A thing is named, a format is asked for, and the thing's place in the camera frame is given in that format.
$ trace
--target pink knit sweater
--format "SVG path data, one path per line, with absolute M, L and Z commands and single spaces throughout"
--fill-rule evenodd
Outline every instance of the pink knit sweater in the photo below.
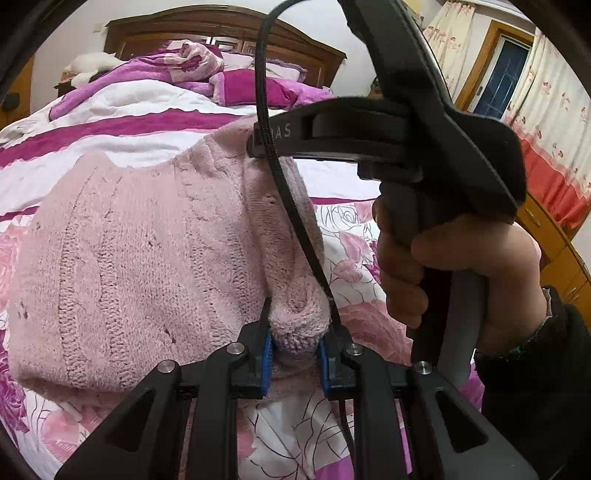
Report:
M 47 195 L 11 296 L 11 371 L 57 385 L 128 390 L 159 361 L 201 360 L 236 341 L 272 294 L 287 358 L 314 351 L 329 307 L 292 234 L 267 162 L 249 158 L 255 118 L 155 167 L 82 156 Z M 285 175 L 317 254 L 322 236 L 293 160 Z

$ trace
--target wooden cabinet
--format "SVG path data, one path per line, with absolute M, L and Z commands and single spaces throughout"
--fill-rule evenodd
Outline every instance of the wooden cabinet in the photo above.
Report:
M 542 285 L 552 285 L 562 299 L 572 297 L 583 286 L 585 277 L 568 247 L 565 246 L 556 257 L 556 260 L 542 269 L 540 283 Z
M 574 304 L 591 328 L 591 277 L 566 234 L 530 194 L 517 221 L 542 250 L 540 283 L 556 288 L 562 301 Z
M 18 94 L 18 104 L 14 109 L 5 111 L 4 108 L 0 109 L 0 129 L 7 125 L 10 125 L 21 118 L 28 117 L 31 112 L 31 75 L 33 73 L 33 59 L 29 60 L 27 64 L 18 74 L 18 77 L 14 80 L 8 90 L 8 94 Z
M 583 285 L 569 301 L 569 303 L 572 303 L 575 307 L 577 307 L 581 314 L 583 312 L 591 312 L 591 284 L 586 283 Z M 583 315 L 583 317 L 585 318 L 585 322 L 587 322 L 587 326 L 591 327 L 589 317 L 585 315 Z

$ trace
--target metal screw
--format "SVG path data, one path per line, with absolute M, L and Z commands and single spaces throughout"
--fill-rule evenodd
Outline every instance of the metal screw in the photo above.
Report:
M 240 355 L 243 351 L 244 345 L 240 342 L 230 343 L 230 345 L 226 347 L 226 352 L 228 352 L 230 355 Z
M 171 371 L 174 370 L 174 367 L 176 367 L 174 360 L 162 360 L 158 364 L 158 371 L 161 374 L 169 374 Z
M 345 347 L 345 352 L 353 356 L 361 355 L 364 350 L 363 345 L 359 345 L 358 343 L 350 343 Z
M 424 362 L 421 360 L 414 364 L 415 372 L 419 373 L 420 375 L 428 375 L 433 371 L 433 367 L 429 362 Z

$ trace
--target door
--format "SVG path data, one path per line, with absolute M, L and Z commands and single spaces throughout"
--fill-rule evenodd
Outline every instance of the door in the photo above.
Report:
M 527 45 L 502 35 L 468 111 L 500 119 L 529 52 Z

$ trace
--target sweater sleeve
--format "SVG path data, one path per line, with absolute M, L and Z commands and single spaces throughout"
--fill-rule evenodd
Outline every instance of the sweater sleeve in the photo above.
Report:
M 551 478 L 591 429 L 591 335 L 577 309 L 550 288 L 552 316 L 503 358 L 476 354 L 482 413 L 537 471 Z

